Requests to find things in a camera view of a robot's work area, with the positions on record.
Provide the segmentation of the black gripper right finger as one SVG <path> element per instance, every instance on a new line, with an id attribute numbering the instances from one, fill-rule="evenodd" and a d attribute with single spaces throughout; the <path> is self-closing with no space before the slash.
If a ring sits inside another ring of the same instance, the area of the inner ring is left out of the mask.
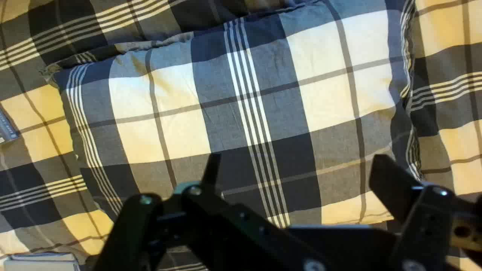
<path id="1" fill-rule="evenodd" d="M 369 187 L 400 223 L 387 265 L 394 271 L 461 271 L 445 258 L 459 249 L 482 267 L 482 198 L 418 181 L 387 155 L 375 155 Z"/>

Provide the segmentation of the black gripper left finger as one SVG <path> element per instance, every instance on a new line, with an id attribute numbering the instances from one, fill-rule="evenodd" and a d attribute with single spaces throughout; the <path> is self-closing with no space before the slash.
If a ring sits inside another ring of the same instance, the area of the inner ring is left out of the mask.
<path id="1" fill-rule="evenodd" d="M 220 154 L 211 154 L 201 180 L 177 186 L 167 201 L 153 193 L 129 198 L 92 271 L 156 271 L 168 249 L 197 246 L 201 228 L 183 201 L 215 192 L 220 160 Z"/>

